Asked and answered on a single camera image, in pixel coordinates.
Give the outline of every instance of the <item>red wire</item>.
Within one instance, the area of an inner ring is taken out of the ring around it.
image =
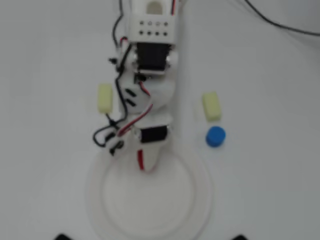
[[[173,3],[172,3],[172,12],[171,12],[171,15],[174,15],[175,14],[175,8],[176,8],[176,0],[172,0]]]
[[[142,81],[139,82],[140,88],[150,97],[150,92],[145,88],[144,83]]]
[[[126,36],[123,36],[122,38],[120,38],[120,46],[122,45],[122,42],[124,40],[128,41],[128,38]]]
[[[140,170],[143,171],[145,169],[145,166],[144,166],[144,152],[142,149],[140,149],[137,152],[137,157],[138,157],[138,163],[139,163]]]
[[[148,96],[151,96],[150,92],[145,88],[144,83],[142,81],[139,82],[140,88],[143,92],[145,92],[145,94],[147,94]],[[154,105],[151,104],[149,106],[149,108],[145,111],[144,114],[140,115],[139,117],[137,117],[136,119],[132,120],[131,122],[129,122],[127,125],[125,125],[124,127],[121,128],[121,130],[118,133],[118,136],[121,137],[123,136],[125,133],[127,133],[130,130],[130,127],[135,124],[136,122],[138,122],[139,120],[141,120],[142,118],[144,118],[152,109]]]
[[[129,127],[131,127],[133,124],[135,124],[136,122],[138,122],[139,120],[141,120],[142,118],[144,118],[152,109],[154,105],[151,104],[150,107],[145,111],[144,114],[140,115],[139,117],[137,117],[136,119],[134,119],[133,121],[129,122],[127,125],[125,125],[122,130],[119,131],[118,133],[118,137],[123,136],[129,129]]]

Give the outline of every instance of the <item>cable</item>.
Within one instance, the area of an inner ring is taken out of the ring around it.
[[[93,136],[92,136],[93,142],[94,142],[97,146],[99,146],[100,148],[105,148],[107,142],[106,142],[106,140],[104,140],[104,143],[98,142],[98,140],[97,140],[97,135],[98,135],[99,133],[101,133],[101,132],[109,129],[109,128],[112,128],[112,125],[105,126],[105,127],[102,127],[102,128],[100,128],[100,129],[98,129],[97,131],[94,132],[94,134],[93,134]]]
[[[106,117],[109,120],[109,125],[98,129],[97,131],[94,132],[94,134],[92,136],[93,142],[97,146],[99,146],[100,148],[105,148],[106,147],[106,144],[107,144],[107,140],[106,139],[108,138],[108,135],[105,137],[104,143],[98,142],[97,135],[99,133],[107,130],[107,129],[112,128],[112,127],[115,128],[115,130],[119,130],[118,124],[123,122],[123,121],[125,121],[125,120],[127,120],[127,117],[128,117],[128,107],[127,107],[127,104],[125,102],[125,98],[124,98],[124,96],[123,96],[123,94],[121,92],[121,87],[120,87],[120,84],[119,84],[119,80],[122,77],[122,75],[124,74],[125,63],[126,63],[127,57],[129,55],[129,52],[130,52],[131,49],[132,49],[132,45],[130,44],[128,46],[128,48],[126,49],[124,55],[123,55],[123,58],[122,58],[121,63],[120,63],[120,66],[117,68],[117,71],[119,72],[119,74],[115,79],[115,86],[116,86],[116,90],[117,90],[117,92],[119,94],[121,104],[122,104],[123,109],[124,109],[124,116],[121,119],[119,119],[117,121],[114,121],[108,114],[106,114]]]
[[[175,14],[176,0],[172,0],[171,15]]]
[[[265,20],[267,23],[280,28],[280,29],[284,29],[284,30],[288,30],[291,32],[295,32],[295,33],[299,33],[299,34],[304,34],[304,35],[310,35],[310,36],[315,36],[315,37],[320,37],[320,32],[313,32],[313,31],[306,31],[306,30],[302,30],[299,28],[295,28],[295,27],[291,27],[291,26],[286,26],[280,23],[277,23],[275,21],[272,21],[271,19],[269,19],[268,17],[266,17],[265,15],[263,15],[249,0],[244,0],[246,2],[246,4],[249,5],[249,7],[263,20]]]
[[[117,30],[118,24],[120,23],[121,19],[124,17],[124,6],[122,3],[122,0],[119,0],[119,11],[120,11],[120,15],[117,18],[117,20],[115,21],[113,28],[112,28],[112,39],[113,39],[115,48],[119,47],[117,37],[116,37],[116,30]]]
[[[122,47],[122,43],[123,41],[128,41],[128,38],[126,36],[123,36],[122,38],[120,38],[120,41],[119,41],[119,46]]]
[[[143,119],[148,113],[150,113],[154,105],[152,103],[149,103],[147,106],[148,107],[142,112],[142,114],[140,114],[136,119],[132,120],[119,130],[118,137],[122,137],[130,129],[132,125],[134,125],[135,123]]]
[[[149,97],[151,96],[150,92],[145,88],[144,83],[142,81],[139,81],[139,86],[140,86],[140,89],[141,89],[142,92],[147,94]]]
[[[150,92],[145,88],[144,84],[142,81],[139,82],[140,88],[141,90],[147,94],[149,97],[151,97]],[[138,121],[140,121],[142,118],[144,118],[153,108],[153,104],[152,104],[153,100],[152,98],[150,98],[149,103],[147,104],[146,109],[134,120],[132,120],[131,122],[129,122],[127,125],[125,125],[124,127],[122,127],[119,131],[118,131],[118,137],[123,136],[127,131],[129,131],[130,127],[137,123]]]

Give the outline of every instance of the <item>black object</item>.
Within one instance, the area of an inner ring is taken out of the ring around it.
[[[158,126],[141,129],[141,143],[153,143],[163,141],[167,138],[168,128],[167,126]]]
[[[164,71],[166,69],[169,44],[138,42],[136,49],[138,70]]]
[[[115,155],[115,152],[117,149],[122,149],[125,145],[124,141],[118,141],[116,145],[114,145],[112,148],[110,148],[109,152],[112,156]]]
[[[109,120],[109,124],[111,125],[111,127],[114,127],[115,130],[119,130],[119,129],[120,129],[120,127],[118,127],[118,125],[117,125],[117,122],[116,122],[115,120],[113,120],[113,119],[109,116],[108,113],[107,113],[105,116],[106,116],[106,118]]]
[[[114,132],[111,132],[110,134],[108,134],[105,138],[104,138],[104,142],[107,143],[109,142],[111,139],[113,139],[116,136],[116,134]]]
[[[127,94],[129,94],[133,98],[137,96],[137,94],[135,94],[131,89],[126,88],[125,91]]]
[[[112,128],[112,127],[113,127],[112,125],[104,126],[104,127],[100,128],[100,129],[98,129],[97,131],[94,132],[94,134],[93,134],[93,136],[92,136],[92,140],[93,140],[93,142],[94,142],[98,147],[100,147],[100,148],[105,148],[105,147],[106,147],[106,142],[104,142],[104,143],[98,142],[98,140],[97,140],[97,135],[98,135],[99,133],[101,133],[101,132],[109,129],[109,128]]]
[[[72,240],[71,238],[67,237],[64,234],[60,234],[59,236],[57,236],[54,240]]]
[[[113,65],[116,65],[118,63],[118,59],[116,59],[115,57],[109,58],[108,61]]]
[[[135,84],[137,84],[138,82],[145,82],[147,80],[147,77],[141,73],[137,73],[134,75],[134,79],[133,79],[133,82]]]
[[[125,100],[129,105],[131,105],[131,107],[135,107],[137,106],[137,104],[135,104],[133,101],[131,101],[130,99],[126,99]]]
[[[124,17],[124,7],[123,7],[122,0],[119,0],[119,11],[120,11],[120,15],[117,18],[117,20],[115,21],[113,28],[112,28],[112,40],[114,42],[114,46],[116,49],[119,47],[119,43],[118,43],[117,37],[116,37],[116,30],[117,30],[118,24],[120,23],[121,19]]]
[[[243,235],[239,235],[236,238],[234,238],[233,240],[248,240],[248,239]]]
[[[304,34],[304,35],[310,35],[310,36],[315,36],[315,37],[320,37],[320,32],[313,32],[313,31],[306,31],[306,30],[302,30],[299,28],[295,28],[295,27],[291,27],[291,26],[286,26],[280,23],[277,23],[275,21],[272,21],[271,19],[269,19],[268,17],[266,17],[265,15],[263,15],[249,0],[244,0],[246,4],[249,5],[249,7],[263,20],[265,20],[267,23],[280,28],[280,29],[284,29],[284,30],[288,30],[291,32],[295,32],[298,34]]]

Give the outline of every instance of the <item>white table surface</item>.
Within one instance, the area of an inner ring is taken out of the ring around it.
[[[275,1],[261,10],[286,20]],[[84,185],[98,83],[113,82],[112,3],[0,3],[0,239],[98,240]],[[232,0],[189,0],[181,28],[176,133],[207,162],[214,208],[200,240],[319,239],[319,40],[265,24]],[[217,91],[225,145],[199,109]]]

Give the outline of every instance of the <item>blue cap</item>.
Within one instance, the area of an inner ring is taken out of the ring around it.
[[[225,138],[226,138],[225,130],[222,127],[213,126],[208,131],[205,140],[209,146],[216,148],[224,143]]]

